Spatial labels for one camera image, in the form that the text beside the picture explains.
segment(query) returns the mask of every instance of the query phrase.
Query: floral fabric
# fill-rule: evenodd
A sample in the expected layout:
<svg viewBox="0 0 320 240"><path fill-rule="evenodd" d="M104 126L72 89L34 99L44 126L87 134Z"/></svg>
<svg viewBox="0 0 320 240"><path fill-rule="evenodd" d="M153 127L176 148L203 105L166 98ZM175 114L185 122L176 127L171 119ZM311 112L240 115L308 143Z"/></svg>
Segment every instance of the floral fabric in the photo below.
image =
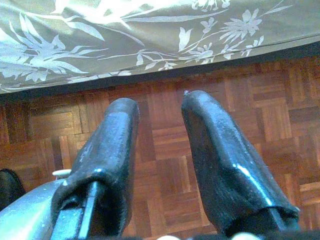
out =
<svg viewBox="0 0 320 240"><path fill-rule="evenodd" d="M320 1L2 0L0 93L210 64L320 40Z"/></svg>

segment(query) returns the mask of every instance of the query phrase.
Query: parquet floor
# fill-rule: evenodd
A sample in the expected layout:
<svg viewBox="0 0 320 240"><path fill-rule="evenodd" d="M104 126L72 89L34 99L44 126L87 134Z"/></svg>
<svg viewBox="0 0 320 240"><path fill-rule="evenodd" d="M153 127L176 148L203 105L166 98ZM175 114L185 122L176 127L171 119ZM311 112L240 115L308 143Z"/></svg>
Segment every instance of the parquet floor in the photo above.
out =
<svg viewBox="0 0 320 240"><path fill-rule="evenodd" d="M133 217L126 235L186 238L215 232L199 197L181 115L184 90L209 92L255 145L303 229L320 228L320 59L229 67L0 106L0 168L14 169L27 191L71 168L108 104L139 104Z"/></svg>

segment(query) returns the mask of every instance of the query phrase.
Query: bedspread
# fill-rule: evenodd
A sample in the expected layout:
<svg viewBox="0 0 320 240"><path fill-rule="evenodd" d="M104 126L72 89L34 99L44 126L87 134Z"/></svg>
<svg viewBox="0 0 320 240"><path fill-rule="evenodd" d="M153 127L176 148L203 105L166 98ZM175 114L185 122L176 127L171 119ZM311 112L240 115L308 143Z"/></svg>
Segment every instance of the bedspread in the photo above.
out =
<svg viewBox="0 0 320 240"><path fill-rule="evenodd" d="M108 81L319 40L318 0L1 0L0 93Z"/></svg>

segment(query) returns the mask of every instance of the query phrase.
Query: black shoe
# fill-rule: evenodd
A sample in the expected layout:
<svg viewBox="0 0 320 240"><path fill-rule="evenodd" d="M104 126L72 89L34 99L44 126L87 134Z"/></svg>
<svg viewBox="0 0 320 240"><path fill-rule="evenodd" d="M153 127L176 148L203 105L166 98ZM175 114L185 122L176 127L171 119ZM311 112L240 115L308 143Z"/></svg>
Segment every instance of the black shoe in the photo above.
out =
<svg viewBox="0 0 320 240"><path fill-rule="evenodd" d="M208 93L186 93L182 115L208 219L220 232L299 229L292 206L255 148Z"/></svg>
<svg viewBox="0 0 320 240"><path fill-rule="evenodd" d="M10 169L0 170L0 211L26 193L18 175Z"/></svg>

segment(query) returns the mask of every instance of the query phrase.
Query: gray metal part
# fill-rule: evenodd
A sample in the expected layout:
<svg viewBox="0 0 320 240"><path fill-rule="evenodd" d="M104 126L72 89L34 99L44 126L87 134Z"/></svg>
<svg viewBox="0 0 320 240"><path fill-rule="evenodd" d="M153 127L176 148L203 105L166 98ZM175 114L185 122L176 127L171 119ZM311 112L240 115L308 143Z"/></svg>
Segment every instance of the gray metal part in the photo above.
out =
<svg viewBox="0 0 320 240"><path fill-rule="evenodd" d="M0 237L6 240L50 239L51 199L63 179L45 183L0 212Z"/></svg>

